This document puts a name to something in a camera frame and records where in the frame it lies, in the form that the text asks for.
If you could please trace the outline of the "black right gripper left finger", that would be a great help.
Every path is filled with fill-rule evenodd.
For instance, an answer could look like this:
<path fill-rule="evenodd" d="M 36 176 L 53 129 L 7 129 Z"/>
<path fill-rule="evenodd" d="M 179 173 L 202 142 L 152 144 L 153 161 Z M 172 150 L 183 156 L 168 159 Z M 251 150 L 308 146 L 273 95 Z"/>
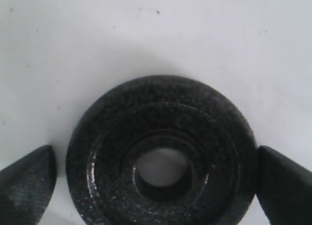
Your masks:
<path fill-rule="evenodd" d="M 0 223 L 37 225 L 57 180 L 52 146 L 42 146 L 0 171 Z"/>

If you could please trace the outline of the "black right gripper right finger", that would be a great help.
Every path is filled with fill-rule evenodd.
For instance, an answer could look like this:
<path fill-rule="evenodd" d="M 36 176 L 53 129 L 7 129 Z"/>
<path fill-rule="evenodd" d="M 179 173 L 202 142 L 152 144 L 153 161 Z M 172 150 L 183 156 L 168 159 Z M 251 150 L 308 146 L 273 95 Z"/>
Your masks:
<path fill-rule="evenodd" d="M 256 196 L 272 225 L 312 223 L 312 172 L 278 151 L 260 146 Z"/>

